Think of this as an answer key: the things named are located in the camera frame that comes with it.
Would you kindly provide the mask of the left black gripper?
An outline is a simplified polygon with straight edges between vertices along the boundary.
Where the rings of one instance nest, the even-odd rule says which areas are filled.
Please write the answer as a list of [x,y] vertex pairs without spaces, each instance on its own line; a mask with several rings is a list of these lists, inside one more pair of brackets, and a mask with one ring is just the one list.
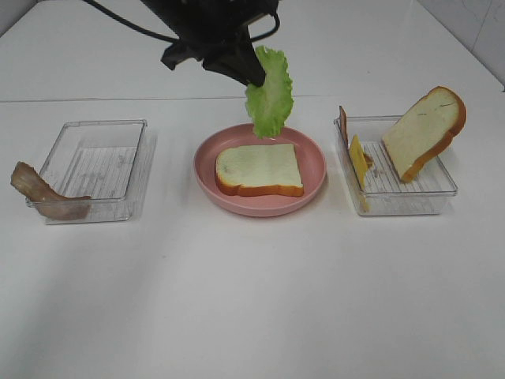
[[207,71],[245,86],[261,87],[266,73],[253,49],[248,26],[274,16],[277,1],[145,1],[144,4],[179,37],[163,53],[169,69],[189,58]]

